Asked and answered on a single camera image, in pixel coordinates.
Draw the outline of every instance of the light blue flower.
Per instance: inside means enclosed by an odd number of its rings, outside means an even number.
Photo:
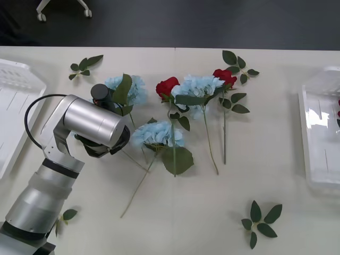
[[[140,76],[132,75],[132,86],[127,94],[128,105],[141,105],[147,101],[147,91],[143,87],[145,86],[144,81]],[[113,90],[121,84],[123,76],[118,76],[114,78],[108,78],[105,81],[105,85]]]
[[[135,146],[142,146],[144,143],[149,145],[162,143],[170,147],[173,146],[171,123],[168,121],[145,124],[139,127],[131,138]],[[179,129],[175,129],[175,144],[184,146],[183,134]]]

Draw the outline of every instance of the robotic arm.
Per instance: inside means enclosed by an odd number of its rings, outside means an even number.
[[[84,163],[70,155],[66,138],[73,131],[103,145],[106,153],[121,149],[130,138],[121,116],[74,95],[65,96],[41,131],[45,160],[0,223],[0,254],[52,254],[47,243],[65,199]]]

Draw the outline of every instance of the table surface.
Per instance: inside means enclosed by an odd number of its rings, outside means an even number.
[[[131,195],[144,175],[123,153],[90,158],[82,145],[69,139],[74,157],[85,166],[63,210],[78,208],[61,235],[51,235],[56,254],[336,254],[340,250],[340,204],[308,188],[305,179],[298,90],[328,65],[339,65],[340,52],[294,50],[232,50],[260,75],[242,86],[247,115],[230,115],[227,164],[222,162],[222,114],[210,103],[212,149],[220,176],[214,172],[202,120],[184,132],[195,165],[176,178],[157,161],[123,219]],[[70,81],[70,64],[104,54],[90,77]],[[132,112],[137,125],[151,117],[166,119],[167,106],[155,93],[156,84],[171,76],[211,75],[224,69],[221,49],[184,48],[25,48],[0,47],[0,58],[33,66],[50,93],[90,98],[93,84],[108,77],[140,75],[149,91],[146,105]],[[59,98],[46,101],[33,128],[37,137]],[[127,152],[143,164],[140,150]],[[43,153],[27,141],[12,173],[0,183],[0,218],[43,161]],[[283,204],[272,227],[278,238],[258,234],[254,250],[241,219],[249,217],[252,200],[266,214]]]

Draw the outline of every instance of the white plastic tray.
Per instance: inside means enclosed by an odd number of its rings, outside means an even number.
[[[0,179],[11,171],[27,138],[23,122],[27,107],[45,91],[46,85],[29,66],[0,59]],[[31,109],[30,128],[42,105]]]
[[[316,188],[340,189],[340,67],[327,67],[299,92],[306,176]]]

